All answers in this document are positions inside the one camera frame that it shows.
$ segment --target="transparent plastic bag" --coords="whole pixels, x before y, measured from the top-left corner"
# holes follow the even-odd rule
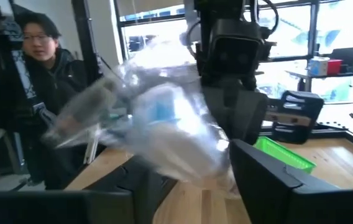
[[[178,39],[157,37],[72,99],[44,139],[65,147],[96,136],[142,156],[161,174],[233,194],[229,140],[210,115],[196,65],[187,58]]]

